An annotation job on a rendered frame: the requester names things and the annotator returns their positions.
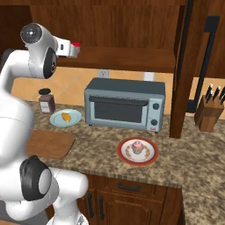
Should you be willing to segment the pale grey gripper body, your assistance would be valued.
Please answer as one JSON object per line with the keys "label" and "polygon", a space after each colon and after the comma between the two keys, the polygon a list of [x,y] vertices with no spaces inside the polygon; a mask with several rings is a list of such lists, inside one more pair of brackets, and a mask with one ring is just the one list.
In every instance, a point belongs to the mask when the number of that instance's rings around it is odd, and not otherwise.
{"label": "pale grey gripper body", "polygon": [[77,55],[78,55],[78,52],[77,52],[76,47],[73,44],[71,44],[70,50],[69,50],[69,57],[70,58],[77,58]]}

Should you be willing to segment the red jam jar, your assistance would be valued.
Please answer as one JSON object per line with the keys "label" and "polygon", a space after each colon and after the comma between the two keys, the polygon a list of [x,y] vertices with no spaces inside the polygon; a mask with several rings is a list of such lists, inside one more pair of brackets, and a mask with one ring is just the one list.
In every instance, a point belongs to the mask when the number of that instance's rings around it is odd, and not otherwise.
{"label": "red jam jar", "polygon": [[77,53],[80,53],[81,44],[79,42],[72,42],[72,45],[76,48]]}

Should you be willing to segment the brown jar with black lid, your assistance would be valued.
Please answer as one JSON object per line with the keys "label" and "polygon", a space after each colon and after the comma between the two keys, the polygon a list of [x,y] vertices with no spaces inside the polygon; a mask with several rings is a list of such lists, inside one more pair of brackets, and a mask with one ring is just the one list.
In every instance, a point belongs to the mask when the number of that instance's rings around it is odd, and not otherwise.
{"label": "brown jar with black lid", "polygon": [[43,88],[39,90],[39,103],[40,109],[43,113],[54,113],[54,95],[51,93],[51,90],[49,88]]}

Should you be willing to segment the golden croissant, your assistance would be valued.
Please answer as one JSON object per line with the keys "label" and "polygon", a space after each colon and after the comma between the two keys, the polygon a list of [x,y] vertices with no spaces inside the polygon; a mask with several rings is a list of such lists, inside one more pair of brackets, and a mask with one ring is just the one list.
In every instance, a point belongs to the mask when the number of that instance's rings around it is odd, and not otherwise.
{"label": "golden croissant", "polygon": [[61,116],[62,116],[62,119],[63,119],[65,122],[70,123],[71,117],[70,117],[70,115],[69,115],[67,112],[62,112],[62,113],[61,113]]}

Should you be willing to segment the wooden cutting board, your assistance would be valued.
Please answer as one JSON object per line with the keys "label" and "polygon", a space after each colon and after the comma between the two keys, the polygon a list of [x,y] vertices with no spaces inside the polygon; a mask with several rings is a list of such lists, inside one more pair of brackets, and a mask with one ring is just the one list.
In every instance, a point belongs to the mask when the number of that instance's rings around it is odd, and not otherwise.
{"label": "wooden cutting board", "polygon": [[71,149],[76,137],[73,134],[34,130],[27,144],[29,156],[61,159]]}

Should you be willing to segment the open wooden cabinet door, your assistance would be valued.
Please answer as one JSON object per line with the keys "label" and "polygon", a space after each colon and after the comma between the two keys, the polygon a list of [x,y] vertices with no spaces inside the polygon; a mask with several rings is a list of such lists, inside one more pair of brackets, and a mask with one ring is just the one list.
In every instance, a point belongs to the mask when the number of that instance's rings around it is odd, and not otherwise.
{"label": "open wooden cabinet door", "polygon": [[203,0],[192,0],[192,12],[186,36],[185,49],[179,69],[174,76],[172,102],[171,102],[171,125],[170,138],[179,139],[185,119],[186,107],[192,80],[200,51],[200,43],[204,32]]}

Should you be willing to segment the wooden base cabinet door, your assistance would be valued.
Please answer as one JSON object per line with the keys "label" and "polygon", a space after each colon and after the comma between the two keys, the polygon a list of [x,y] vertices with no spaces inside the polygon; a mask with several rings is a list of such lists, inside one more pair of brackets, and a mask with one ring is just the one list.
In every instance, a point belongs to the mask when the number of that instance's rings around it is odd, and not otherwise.
{"label": "wooden base cabinet door", "polygon": [[[92,175],[87,175],[89,181],[89,187],[87,193],[81,198],[77,200],[77,205],[81,211],[81,213],[87,218],[90,225],[97,225],[97,213],[96,213],[96,204],[95,204],[95,188],[93,187],[93,178]],[[88,207],[88,193],[92,195],[92,209],[94,212],[94,217],[90,218],[89,207]]]}
{"label": "wooden base cabinet door", "polygon": [[101,191],[97,191],[97,195],[97,200],[100,195],[104,196],[103,221],[98,201],[99,225],[160,225],[163,211],[160,201]]}

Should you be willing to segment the light blue plate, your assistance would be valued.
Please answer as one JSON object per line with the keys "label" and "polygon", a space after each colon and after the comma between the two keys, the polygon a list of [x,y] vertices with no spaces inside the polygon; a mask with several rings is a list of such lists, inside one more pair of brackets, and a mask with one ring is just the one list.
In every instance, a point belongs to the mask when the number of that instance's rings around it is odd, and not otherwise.
{"label": "light blue plate", "polygon": [[[67,123],[62,119],[61,113],[68,113],[70,115],[70,123]],[[70,127],[78,123],[81,118],[82,114],[79,111],[73,109],[63,109],[58,112],[55,112],[50,117],[50,123],[56,127]]]}

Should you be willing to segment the grey toaster oven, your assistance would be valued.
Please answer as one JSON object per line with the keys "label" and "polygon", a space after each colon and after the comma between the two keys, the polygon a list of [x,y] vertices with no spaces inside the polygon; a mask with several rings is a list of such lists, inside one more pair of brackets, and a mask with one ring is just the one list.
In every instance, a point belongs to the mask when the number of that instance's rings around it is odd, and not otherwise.
{"label": "grey toaster oven", "polygon": [[158,133],[162,130],[165,84],[94,77],[84,90],[85,122]]}

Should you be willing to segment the pink cupcake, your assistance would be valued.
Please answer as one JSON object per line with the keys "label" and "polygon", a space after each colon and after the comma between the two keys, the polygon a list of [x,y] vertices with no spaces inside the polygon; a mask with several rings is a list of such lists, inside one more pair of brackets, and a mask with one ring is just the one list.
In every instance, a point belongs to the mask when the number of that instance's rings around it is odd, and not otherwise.
{"label": "pink cupcake", "polygon": [[132,150],[136,155],[140,155],[143,149],[144,149],[143,144],[140,141],[135,141],[132,144]]}

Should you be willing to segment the red-rimmed white plate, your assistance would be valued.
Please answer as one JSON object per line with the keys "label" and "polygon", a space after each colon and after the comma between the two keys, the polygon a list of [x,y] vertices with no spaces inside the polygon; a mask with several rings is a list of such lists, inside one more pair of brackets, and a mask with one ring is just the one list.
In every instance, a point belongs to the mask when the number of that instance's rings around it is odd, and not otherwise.
{"label": "red-rimmed white plate", "polygon": [[[132,144],[135,141],[140,141],[143,144],[144,149],[140,155],[136,155],[132,150]],[[155,143],[142,137],[131,137],[122,140],[117,147],[117,153],[120,160],[134,166],[150,165],[159,156],[159,150]]]}

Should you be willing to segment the wooden knife block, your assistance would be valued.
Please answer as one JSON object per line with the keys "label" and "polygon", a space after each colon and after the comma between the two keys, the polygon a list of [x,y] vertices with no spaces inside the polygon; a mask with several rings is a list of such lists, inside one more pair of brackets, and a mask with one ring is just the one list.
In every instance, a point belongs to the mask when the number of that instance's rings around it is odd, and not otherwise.
{"label": "wooden knife block", "polygon": [[194,115],[195,125],[199,127],[200,132],[212,133],[214,125],[223,111],[224,104],[221,103],[218,97],[215,100],[209,99],[207,101],[206,96],[203,95]]}

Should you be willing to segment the wooden drawer front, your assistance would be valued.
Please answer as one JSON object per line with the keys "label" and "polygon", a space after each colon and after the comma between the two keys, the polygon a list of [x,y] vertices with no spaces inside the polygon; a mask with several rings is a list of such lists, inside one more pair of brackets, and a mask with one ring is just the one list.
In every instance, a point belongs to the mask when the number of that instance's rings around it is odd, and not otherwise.
{"label": "wooden drawer front", "polygon": [[[132,192],[132,191],[119,189],[118,183],[122,183],[125,186],[132,186],[132,187],[136,187],[139,185],[141,187],[141,191],[140,192]],[[151,194],[151,191],[152,191],[152,185],[129,181],[129,180],[125,180],[125,179],[108,178],[107,184],[108,184],[108,188],[114,190],[115,192],[127,192],[130,194],[142,195],[144,197],[149,197]]]}

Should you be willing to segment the wooden wall cabinet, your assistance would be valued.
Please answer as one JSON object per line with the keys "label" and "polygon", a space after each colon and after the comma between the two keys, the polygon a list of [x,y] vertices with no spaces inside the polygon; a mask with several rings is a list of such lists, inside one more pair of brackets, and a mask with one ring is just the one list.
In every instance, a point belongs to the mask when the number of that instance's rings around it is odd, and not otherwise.
{"label": "wooden wall cabinet", "polygon": [[0,0],[0,51],[21,49],[31,22],[81,44],[60,67],[171,73],[187,0]]}

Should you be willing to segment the black-handled knife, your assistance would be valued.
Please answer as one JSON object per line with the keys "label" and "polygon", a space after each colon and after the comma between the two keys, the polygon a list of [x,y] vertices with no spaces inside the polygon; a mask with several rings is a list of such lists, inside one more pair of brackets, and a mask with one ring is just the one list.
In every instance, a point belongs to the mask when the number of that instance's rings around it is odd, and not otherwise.
{"label": "black-handled knife", "polygon": [[220,89],[221,89],[221,86],[218,86],[217,89],[215,90],[214,95],[213,95],[213,101],[214,101],[215,98],[218,96],[218,94],[219,94],[219,92],[220,92]]}
{"label": "black-handled knife", "polygon": [[222,98],[223,98],[224,95],[225,95],[225,86],[223,87],[223,89],[221,91],[221,95],[219,97],[219,100],[221,101],[221,104],[222,104]]}
{"label": "black-handled knife", "polygon": [[209,99],[212,96],[212,89],[213,89],[213,85],[209,84],[208,89],[207,89],[207,93],[206,93],[206,103],[209,101]]}

